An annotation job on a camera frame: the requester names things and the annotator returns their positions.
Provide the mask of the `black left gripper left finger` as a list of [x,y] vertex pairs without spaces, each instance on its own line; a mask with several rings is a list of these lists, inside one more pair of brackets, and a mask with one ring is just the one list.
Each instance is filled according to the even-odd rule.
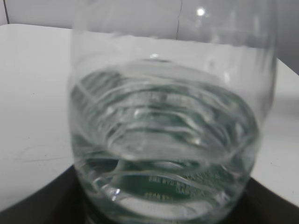
[[48,185],[0,212],[2,224],[84,224],[84,194],[73,166]]

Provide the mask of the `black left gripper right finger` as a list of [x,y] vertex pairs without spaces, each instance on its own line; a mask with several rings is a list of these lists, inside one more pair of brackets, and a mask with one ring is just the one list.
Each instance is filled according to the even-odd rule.
[[299,224],[299,208],[251,178],[225,224]]

